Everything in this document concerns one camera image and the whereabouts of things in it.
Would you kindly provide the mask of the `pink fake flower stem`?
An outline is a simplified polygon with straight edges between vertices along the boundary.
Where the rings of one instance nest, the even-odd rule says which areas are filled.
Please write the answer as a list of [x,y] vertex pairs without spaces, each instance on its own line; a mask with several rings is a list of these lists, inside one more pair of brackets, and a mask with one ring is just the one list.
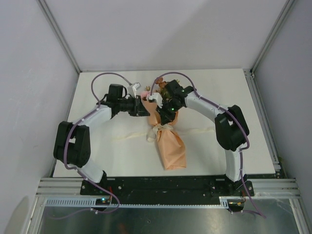
[[145,89],[140,93],[142,101],[149,101],[149,96],[151,94],[151,87],[146,86]]

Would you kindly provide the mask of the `brown orange fake flower stem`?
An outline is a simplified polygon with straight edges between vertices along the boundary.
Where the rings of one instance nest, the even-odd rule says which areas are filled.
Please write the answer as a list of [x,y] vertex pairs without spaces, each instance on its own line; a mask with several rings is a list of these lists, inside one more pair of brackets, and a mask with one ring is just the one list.
[[156,85],[158,86],[158,89],[156,89],[155,92],[159,93],[163,99],[169,99],[170,95],[165,88],[167,82],[163,80],[163,77],[160,77],[156,80]]

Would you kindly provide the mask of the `cream ribbon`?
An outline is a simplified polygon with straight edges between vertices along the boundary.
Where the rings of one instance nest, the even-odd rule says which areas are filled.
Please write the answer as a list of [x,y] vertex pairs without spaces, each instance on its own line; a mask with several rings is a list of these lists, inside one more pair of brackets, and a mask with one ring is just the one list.
[[174,129],[172,125],[165,124],[162,126],[162,125],[158,124],[146,132],[133,132],[133,133],[129,133],[129,134],[126,134],[123,136],[113,137],[112,141],[120,141],[120,140],[126,140],[126,139],[132,139],[132,138],[136,138],[136,137],[146,136],[146,140],[148,142],[153,142],[157,139],[158,132],[163,131],[163,130],[175,132],[178,135],[182,135],[182,136],[192,135],[192,134],[201,134],[201,133],[207,133],[207,132],[214,132],[215,133],[215,127],[190,128],[187,130],[178,131],[178,130]]

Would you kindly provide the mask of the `orange beige wrapping paper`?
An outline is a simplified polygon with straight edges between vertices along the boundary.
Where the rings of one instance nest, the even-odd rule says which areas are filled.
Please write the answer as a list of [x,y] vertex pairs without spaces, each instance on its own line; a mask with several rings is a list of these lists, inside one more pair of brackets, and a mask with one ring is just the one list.
[[[156,111],[157,104],[149,101],[143,101],[145,108],[149,111],[148,123],[152,127],[160,124],[160,115]],[[173,122],[168,123],[173,128],[178,120],[178,113]],[[157,139],[154,141],[157,145],[162,164],[165,170],[184,169],[187,167],[186,148],[181,137],[168,130],[158,132]]]

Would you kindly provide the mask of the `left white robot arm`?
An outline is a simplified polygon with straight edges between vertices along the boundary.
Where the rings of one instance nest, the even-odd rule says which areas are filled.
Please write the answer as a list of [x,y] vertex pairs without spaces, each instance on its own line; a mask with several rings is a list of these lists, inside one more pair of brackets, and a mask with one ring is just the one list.
[[108,93],[89,113],[75,122],[63,121],[58,125],[54,158],[67,170],[76,170],[84,179],[92,181],[90,188],[97,195],[107,191],[108,183],[107,174],[91,159],[91,130],[120,112],[127,112],[132,117],[150,115],[139,95],[128,97],[126,87],[111,84]]

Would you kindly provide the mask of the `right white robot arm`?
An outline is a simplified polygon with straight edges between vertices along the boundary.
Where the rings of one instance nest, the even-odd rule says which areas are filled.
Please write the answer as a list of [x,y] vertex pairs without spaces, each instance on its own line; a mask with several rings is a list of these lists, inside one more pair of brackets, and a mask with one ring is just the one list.
[[249,149],[250,133],[242,110],[239,106],[223,107],[201,96],[195,87],[182,87],[176,80],[167,82],[164,90],[166,96],[153,93],[149,101],[153,99],[157,104],[161,124],[173,122],[176,113],[181,108],[189,108],[207,117],[214,123],[216,140],[225,150],[226,177],[225,191],[229,195],[237,195],[242,191],[240,180],[244,176],[242,151]]

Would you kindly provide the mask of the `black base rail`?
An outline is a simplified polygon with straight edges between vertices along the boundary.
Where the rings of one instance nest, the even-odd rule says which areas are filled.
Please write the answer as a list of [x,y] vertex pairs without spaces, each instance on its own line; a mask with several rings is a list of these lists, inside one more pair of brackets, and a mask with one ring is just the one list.
[[109,177],[103,187],[122,205],[218,205],[221,196],[254,196],[251,181],[225,175]]

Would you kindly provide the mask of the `aluminium frame profile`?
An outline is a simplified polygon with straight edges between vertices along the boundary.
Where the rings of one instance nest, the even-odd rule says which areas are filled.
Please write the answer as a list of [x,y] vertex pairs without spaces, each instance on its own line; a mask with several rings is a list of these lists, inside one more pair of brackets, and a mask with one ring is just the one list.
[[80,196],[82,178],[42,178],[36,196],[75,197]]

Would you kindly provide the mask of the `left aluminium corner post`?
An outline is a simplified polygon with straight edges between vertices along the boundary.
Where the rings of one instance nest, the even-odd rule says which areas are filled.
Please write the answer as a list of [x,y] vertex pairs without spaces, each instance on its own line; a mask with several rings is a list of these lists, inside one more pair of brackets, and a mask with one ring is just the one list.
[[76,71],[77,74],[80,74],[81,69],[80,69],[80,67],[79,67],[79,65],[78,65],[78,63],[74,57],[72,50],[70,49],[70,46],[69,46],[64,34],[61,31],[59,24],[56,21],[56,18],[54,17],[49,5],[47,4],[47,1],[37,0],[36,2],[39,5],[39,7],[40,7],[43,15],[45,16],[48,24],[50,25],[56,39],[58,40],[61,48],[63,49],[65,55],[69,59],[72,67],[74,68],[74,70]]

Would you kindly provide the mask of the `aluminium corner post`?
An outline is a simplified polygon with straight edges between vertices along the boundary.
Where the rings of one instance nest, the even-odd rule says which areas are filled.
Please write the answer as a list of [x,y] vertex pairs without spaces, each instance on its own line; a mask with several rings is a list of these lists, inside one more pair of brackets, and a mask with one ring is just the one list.
[[284,23],[286,22],[287,18],[289,17],[293,7],[297,3],[296,0],[287,0],[279,13],[273,27],[271,28],[263,46],[260,49],[253,65],[250,68],[251,74],[254,74],[258,69],[259,65],[261,64],[262,60],[265,58],[266,54],[268,53],[270,47],[272,46],[274,40],[276,39],[279,31],[282,29]]
[[79,65],[78,65],[78,63],[74,57],[72,50],[70,49],[70,46],[69,46],[64,34],[61,31],[59,24],[56,21],[56,18],[54,17],[49,5],[47,4],[47,1],[37,0],[36,2],[39,5],[39,7],[40,7],[43,15],[45,16],[48,24],[50,25],[56,39],[58,40],[61,48],[63,49],[65,55],[69,59],[72,67],[74,68],[74,70],[76,71],[77,74],[80,74],[81,69],[80,69],[80,67],[79,67]]

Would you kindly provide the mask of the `right aluminium corner post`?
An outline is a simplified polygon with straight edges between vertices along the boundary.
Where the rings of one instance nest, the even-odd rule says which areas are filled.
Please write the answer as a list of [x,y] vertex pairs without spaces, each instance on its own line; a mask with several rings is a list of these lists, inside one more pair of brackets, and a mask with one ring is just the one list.
[[265,58],[266,54],[268,53],[270,47],[272,46],[274,40],[276,39],[279,31],[282,29],[284,23],[286,22],[287,18],[289,17],[293,7],[297,3],[296,0],[287,0],[279,13],[273,27],[271,28],[263,46],[260,49],[253,65],[250,68],[251,74],[254,74],[258,69],[259,65],[261,64],[262,60]]

